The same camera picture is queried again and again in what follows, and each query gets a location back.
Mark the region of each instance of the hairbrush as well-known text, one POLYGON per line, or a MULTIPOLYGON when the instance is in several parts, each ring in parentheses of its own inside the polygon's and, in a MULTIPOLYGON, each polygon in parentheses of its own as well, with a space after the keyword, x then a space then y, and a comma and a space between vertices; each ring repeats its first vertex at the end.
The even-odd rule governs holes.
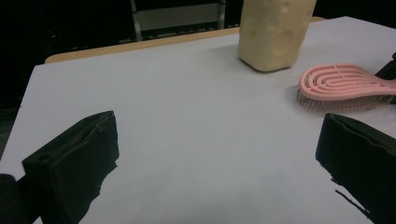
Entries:
POLYGON ((308 111, 336 112, 389 105, 396 95, 392 61, 376 76, 349 63, 319 65, 300 78, 297 101, 308 111))

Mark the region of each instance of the dark background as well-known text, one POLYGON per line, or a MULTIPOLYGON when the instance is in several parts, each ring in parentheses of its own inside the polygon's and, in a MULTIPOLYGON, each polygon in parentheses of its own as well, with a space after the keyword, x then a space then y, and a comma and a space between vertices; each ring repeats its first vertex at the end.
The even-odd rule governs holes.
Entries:
MULTIPOLYGON (((136 7, 212 2, 137 0, 136 7)), ((243 0, 226 2, 225 27, 238 26, 243 0)), ((396 28, 392 10, 390 0, 318 0, 314 16, 349 16, 396 28)), ((117 45, 134 33, 129 0, 3 0, 0 15, 0 109, 18 106, 34 66, 50 55, 117 45)))

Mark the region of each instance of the white surface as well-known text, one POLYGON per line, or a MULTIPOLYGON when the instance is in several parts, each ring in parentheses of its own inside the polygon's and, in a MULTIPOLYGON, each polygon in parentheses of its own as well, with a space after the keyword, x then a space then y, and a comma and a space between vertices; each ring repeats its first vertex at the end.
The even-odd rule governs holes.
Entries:
MULTIPOLYGON (((295 102, 310 66, 376 72, 396 30, 341 18, 312 23, 297 63, 271 74, 237 58, 238 35, 40 65, 0 172, 91 114, 114 110, 118 168, 81 223, 371 223, 315 160, 322 114, 295 102)), ((396 137, 396 106, 345 113, 396 137)))

